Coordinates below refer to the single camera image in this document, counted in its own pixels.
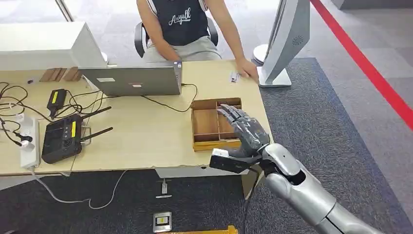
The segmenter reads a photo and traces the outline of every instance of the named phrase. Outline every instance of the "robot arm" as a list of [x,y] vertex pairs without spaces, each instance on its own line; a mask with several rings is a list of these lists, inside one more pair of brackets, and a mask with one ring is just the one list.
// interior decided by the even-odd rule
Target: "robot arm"
[[308,170],[280,144],[263,151],[266,184],[320,234],[382,234],[370,227],[327,192]]
[[210,167],[240,173],[259,163],[271,192],[320,234],[382,234],[337,203],[286,148],[270,144],[268,134],[256,119],[227,105],[218,112],[234,127],[242,146],[236,151],[214,149]]

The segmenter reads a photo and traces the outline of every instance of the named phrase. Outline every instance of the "person's hand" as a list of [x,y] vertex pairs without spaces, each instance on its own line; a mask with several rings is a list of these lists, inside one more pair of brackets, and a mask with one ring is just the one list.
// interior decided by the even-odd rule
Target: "person's hand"
[[251,77],[255,82],[259,83],[257,66],[246,58],[236,60],[238,73],[242,77]]

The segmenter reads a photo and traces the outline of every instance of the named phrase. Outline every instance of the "office chair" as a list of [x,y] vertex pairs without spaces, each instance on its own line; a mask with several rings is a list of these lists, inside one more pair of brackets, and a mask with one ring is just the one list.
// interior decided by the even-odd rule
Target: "office chair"
[[[215,46],[218,45],[218,32],[217,29],[215,28],[214,21],[212,21],[211,18],[208,18],[208,30],[209,30],[209,35],[211,37],[212,43],[214,43]],[[143,58],[143,55],[145,53],[145,50],[143,48],[143,32],[145,30],[145,26],[143,25],[142,22],[140,22],[136,28],[135,28],[135,48],[136,51],[138,52],[139,56]],[[145,44],[148,45],[148,40],[149,36],[145,32]]]

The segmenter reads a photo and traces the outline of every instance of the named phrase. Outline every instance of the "black device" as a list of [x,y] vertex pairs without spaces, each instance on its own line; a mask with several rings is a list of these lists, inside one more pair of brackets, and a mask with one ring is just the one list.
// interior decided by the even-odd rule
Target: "black device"
[[47,103],[47,109],[50,111],[50,118],[54,119],[57,110],[62,109],[66,99],[65,89],[56,89],[50,93],[49,102]]
[[107,128],[100,132],[82,137],[81,125],[84,119],[109,110],[112,107],[95,111],[85,116],[74,114],[66,118],[49,123],[44,135],[43,151],[41,158],[49,164],[75,156],[82,151],[81,142],[98,136],[113,128]]

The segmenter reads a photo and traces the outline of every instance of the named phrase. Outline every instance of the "laptop lid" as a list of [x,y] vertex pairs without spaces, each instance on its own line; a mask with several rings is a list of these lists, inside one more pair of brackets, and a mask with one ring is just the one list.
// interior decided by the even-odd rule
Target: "laptop lid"
[[181,93],[182,62],[79,70],[107,96],[162,96]]

